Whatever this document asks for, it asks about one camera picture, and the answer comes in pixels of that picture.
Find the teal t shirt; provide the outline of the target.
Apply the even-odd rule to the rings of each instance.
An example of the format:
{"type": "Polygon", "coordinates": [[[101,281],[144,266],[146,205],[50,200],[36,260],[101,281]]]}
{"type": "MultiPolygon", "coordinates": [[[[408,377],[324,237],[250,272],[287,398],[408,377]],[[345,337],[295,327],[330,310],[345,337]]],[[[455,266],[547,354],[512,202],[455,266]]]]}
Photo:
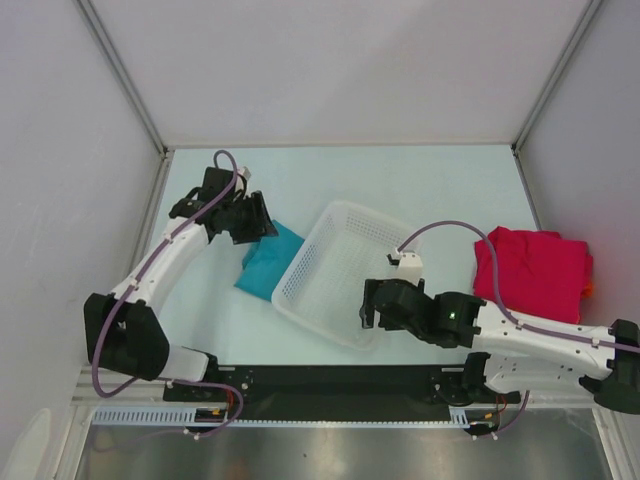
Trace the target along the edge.
{"type": "Polygon", "coordinates": [[[267,302],[304,243],[301,236],[277,220],[273,225],[278,235],[263,237],[249,247],[234,283],[235,288],[267,302]]]}

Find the white plastic perforated basket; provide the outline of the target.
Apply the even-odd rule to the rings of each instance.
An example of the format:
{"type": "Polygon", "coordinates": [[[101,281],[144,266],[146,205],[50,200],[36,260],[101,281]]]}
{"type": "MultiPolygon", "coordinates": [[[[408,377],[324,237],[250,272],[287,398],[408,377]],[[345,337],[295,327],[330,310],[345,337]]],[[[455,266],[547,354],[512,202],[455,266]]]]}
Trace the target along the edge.
{"type": "Polygon", "coordinates": [[[295,325],[334,344],[372,349],[376,335],[362,327],[359,316],[365,281],[390,276],[387,255],[413,232],[364,206],[330,203],[275,287],[272,305],[295,325]]]}

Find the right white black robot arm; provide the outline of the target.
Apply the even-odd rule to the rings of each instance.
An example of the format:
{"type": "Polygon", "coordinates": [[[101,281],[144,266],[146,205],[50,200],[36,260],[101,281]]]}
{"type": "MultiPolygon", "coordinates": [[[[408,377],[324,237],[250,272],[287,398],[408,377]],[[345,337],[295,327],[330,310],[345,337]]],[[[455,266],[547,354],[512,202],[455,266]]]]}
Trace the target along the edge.
{"type": "Polygon", "coordinates": [[[470,349],[461,388],[473,401],[576,386],[603,408],[639,412],[639,327],[631,321],[604,327],[516,318],[494,302],[459,292],[429,297],[422,282],[400,279],[367,280],[359,315],[365,329],[470,349]]]}

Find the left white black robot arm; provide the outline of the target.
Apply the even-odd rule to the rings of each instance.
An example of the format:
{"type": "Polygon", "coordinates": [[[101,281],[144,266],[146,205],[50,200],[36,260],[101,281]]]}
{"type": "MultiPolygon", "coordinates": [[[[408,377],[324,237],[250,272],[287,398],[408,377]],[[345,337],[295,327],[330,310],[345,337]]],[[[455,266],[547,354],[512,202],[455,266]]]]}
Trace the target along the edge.
{"type": "Polygon", "coordinates": [[[159,242],[108,294],[93,293],[84,304],[87,355],[92,381],[102,369],[132,380],[180,380],[197,398],[214,397],[221,376],[208,354],[173,344],[160,312],[187,267],[221,234],[236,245],[278,232],[261,192],[248,189],[247,168],[205,170],[203,181],[169,212],[159,242]]]}

